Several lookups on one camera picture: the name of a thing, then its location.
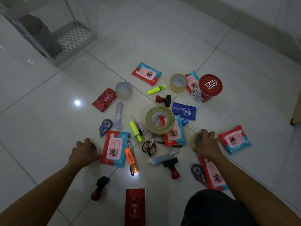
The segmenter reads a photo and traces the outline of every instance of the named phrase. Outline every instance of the red container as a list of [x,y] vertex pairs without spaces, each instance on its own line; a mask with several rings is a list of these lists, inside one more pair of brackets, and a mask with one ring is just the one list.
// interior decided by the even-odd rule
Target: red container
[[222,89],[223,84],[218,77],[213,74],[206,74],[200,78],[198,86],[191,92],[191,97],[198,103],[204,103],[219,95]]

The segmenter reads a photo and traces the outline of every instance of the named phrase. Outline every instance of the yellow highlighter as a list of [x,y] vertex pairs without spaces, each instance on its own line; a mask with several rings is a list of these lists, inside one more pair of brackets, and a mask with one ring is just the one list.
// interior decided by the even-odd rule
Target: yellow highlighter
[[165,88],[166,88],[165,85],[157,86],[157,87],[155,87],[155,88],[153,88],[153,89],[147,91],[147,93],[148,93],[148,95],[151,95],[151,94],[153,94],[153,93],[157,93],[157,92],[159,92],[159,91],[161,91],[161,90],[164,90]]
[[143,141],[143,137],[140,135],[140,133],[133,121],[130,122],[130,127],[131,127],[135,137],[137,138],[138,142],[141,143]]

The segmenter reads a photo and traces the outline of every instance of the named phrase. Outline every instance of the container lid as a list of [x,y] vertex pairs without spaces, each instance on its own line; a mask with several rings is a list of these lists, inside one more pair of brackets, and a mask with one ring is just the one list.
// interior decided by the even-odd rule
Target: container lid
[[208,96],[218,95],[222,89],[222,81],[213,74],[205,74],[199,80],[199,87]]

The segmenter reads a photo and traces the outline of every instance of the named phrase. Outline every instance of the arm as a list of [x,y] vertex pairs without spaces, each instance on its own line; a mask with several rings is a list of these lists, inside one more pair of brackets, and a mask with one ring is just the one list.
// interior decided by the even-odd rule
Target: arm
[[203,142],[194,151],[215,164],[236,200],[249,211],[258,225],[301,225],[301,219],[280,199],[221,153],[214,132],[208,133],[202,129],[202,133]]
[[64,168],[15,201],[0,214],[0,225],[47,225],[77,173],[99,158],[90,139],[77,141]]

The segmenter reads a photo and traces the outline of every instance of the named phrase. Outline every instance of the red and blue wet wipes pack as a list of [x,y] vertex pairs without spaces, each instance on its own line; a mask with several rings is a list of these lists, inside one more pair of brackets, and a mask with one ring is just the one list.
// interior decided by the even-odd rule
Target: red and blue wet wipes pack
[[212,190],[227,190],[228,186],[214,163],[203,157],[200,157],[199,161],[204,169],[208,188]]
[[[166,118],[160,116],[160,123],[161,126],[166,124]],[[180,115],[175,115],[175,124],[173,125],[172,129],[168,132],[168,134],[163,136],[165,146],[172,146],[172,145],[184,145],[186,144],[183,125],[181,121]]]
[[133,71],[132,75],[154,86],[161,76],[161,73],[162,72],[155,70],[145,63],[140,63],[138,67]]
[[197,112],[197,108],[189,105],[183,105],[180,103],[174,102],[172,104],[172,113],[174,115],[180,115],[183,119],[195,120],[195,114]]
[[128,132],[107,131],[100,163],[124,167],[128,137]]
[[188,90],[189,94],[191,95],[191,92],[193,89],[199,84],[200,78],[197,76],[194,70],[190,71],[189,73],[185,74],[185,76],[188,79],[188,85],[186,89]]
[[219,134],[219,139],[230,154],[252,146],[241,125]]

